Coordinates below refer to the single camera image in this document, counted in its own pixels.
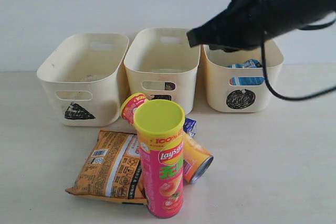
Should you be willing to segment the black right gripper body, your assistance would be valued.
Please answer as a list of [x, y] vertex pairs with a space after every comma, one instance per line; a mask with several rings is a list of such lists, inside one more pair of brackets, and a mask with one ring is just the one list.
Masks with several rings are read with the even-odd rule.
[[261, 0], [230, 0], [227, 8], [218, 15], [230, 18], [229, 35], [231, 46], [252, 50], [260, 46], [262, 31], [260, 14]]

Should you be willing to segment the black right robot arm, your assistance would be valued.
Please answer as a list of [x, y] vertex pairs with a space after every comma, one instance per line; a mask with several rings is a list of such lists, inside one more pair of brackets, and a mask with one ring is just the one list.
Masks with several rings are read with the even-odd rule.
[[253, 50], [263, 41], [308, 29], [333, 12], [335, 0], [231, 0], [224, 11], [186, 35], [190, 47]]

